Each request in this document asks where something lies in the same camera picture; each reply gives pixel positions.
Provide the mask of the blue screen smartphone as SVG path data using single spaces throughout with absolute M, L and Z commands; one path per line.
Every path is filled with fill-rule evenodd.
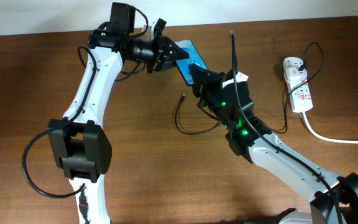
M 177 60 L 176 64 L 186 85 L 193 86 L 194 81 L 189 66 L 191 64 L 196 64 L 204 69 L 207 69 L 207 66 L 191 40 L 180 40 L 175 43 L 179 48 L 189 54 L 189 58 Z

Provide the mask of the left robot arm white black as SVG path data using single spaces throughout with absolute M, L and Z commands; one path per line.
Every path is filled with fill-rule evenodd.
M 188 53 L 162 34 L 165 20 L 134 33 L 138 9 L 114 2 L 111 16 L 88 37 L 88 61 L 80 86 L 62 119 L 53 119 L 48 135 L 53 157 L 75 191 L 80 223 L 110 223 L 104 196 L 104 176 L 112 146 L 103 131 L 106 105 L 127 60 L 143 63 L 149 73 L 174 67 Z

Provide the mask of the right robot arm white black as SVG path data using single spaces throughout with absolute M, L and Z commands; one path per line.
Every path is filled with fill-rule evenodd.
M 358 223 L 358 174 L 323 169 L 283 143 L 254 115 L 248 84 L 237 72 L 215 73 L 190 65 L 193 94 L 227 129 L 226 139 L 242 156 L 278 177 L 310 205 L 285 211 L 279 223 Z

